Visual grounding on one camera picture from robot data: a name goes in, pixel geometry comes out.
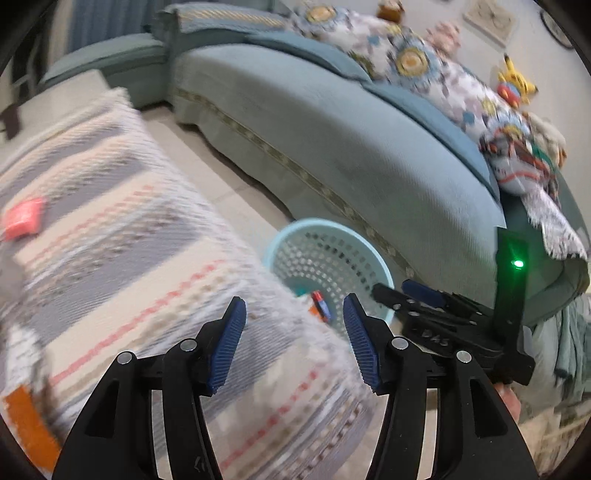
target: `laundry basket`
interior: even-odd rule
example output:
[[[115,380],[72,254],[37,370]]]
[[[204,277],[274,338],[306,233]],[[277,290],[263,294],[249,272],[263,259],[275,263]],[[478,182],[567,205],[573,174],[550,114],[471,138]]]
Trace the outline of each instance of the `laundry basket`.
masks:
[[[267,250],[264,263],[297,296],[320,290],[331,325],[347,339],[343,299],[355,293],[368,315],[392,322],[394,312],[371,298],[375,283],[394,288],[379,253],[356,232],[336,222],[308,218],[284,228]]]

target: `tile floor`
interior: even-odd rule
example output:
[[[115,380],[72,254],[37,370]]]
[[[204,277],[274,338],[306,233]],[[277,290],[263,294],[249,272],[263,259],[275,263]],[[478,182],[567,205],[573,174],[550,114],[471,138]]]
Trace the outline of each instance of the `tile floor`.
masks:
[[[178,125],[167,107],[152,108],[142,116],[166,154],[262,258],[277,232],[292,221],[284,207],[213,151],[195,127]]]

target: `metal pin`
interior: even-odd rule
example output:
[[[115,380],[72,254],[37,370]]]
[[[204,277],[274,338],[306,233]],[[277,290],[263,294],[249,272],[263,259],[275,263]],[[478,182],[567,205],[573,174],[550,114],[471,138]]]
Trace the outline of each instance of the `metal pin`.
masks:
[[[392,340],[392,346],[396,350],[405,350],[408,348],[408,341],[405,338],[396,337],[394,340]]]
[[[187,338],[181,342],[181,350],[191,352],[197,348],[197,342],[192,338]]]
[[[463,364],[469,364],[472,361],[472,355],[470,355],[465,350],[460,350],[458,353],[456,353],[456,357]]]
[[[133,355],[131,355],[131,353],[121,352],[119,355],[117,355],[117,363],[121,364],[121,365],[125,365],[125,364],[128,364],[129,362],[131,362],[132,358],[133,358]]]

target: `pikachu plush toy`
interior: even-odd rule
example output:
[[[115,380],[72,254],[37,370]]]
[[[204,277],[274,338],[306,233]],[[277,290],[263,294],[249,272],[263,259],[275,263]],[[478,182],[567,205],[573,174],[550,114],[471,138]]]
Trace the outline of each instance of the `pikachu plush toy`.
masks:
[[[505,54],[506,71],[499,72],[499,81],[496,92],[505,99],[513,108],[519,108],[521,102],[529,105],[527,98],[532,93],[537,93],[538,87],[528,82],[525,77],[515,69],[509,55]]]

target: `framed picture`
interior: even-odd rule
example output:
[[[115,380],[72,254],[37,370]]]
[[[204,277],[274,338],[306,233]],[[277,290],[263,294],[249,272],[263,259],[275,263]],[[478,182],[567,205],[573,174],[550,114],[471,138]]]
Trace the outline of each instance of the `framed picture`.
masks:
[[[475,0],[464,13],[464,20],[501,47],[506,47],[517,23],[515,16],[495,0]]]
[[[542,19],[542,23],[550,35],[552,35],[558,43],[568,50],[574,49],[573,44],[570,42],[569,38],[564,34],[562,29],[555,22],[554,18],[552,18],[547,11],[542,10],[540,12],[540,17]]]

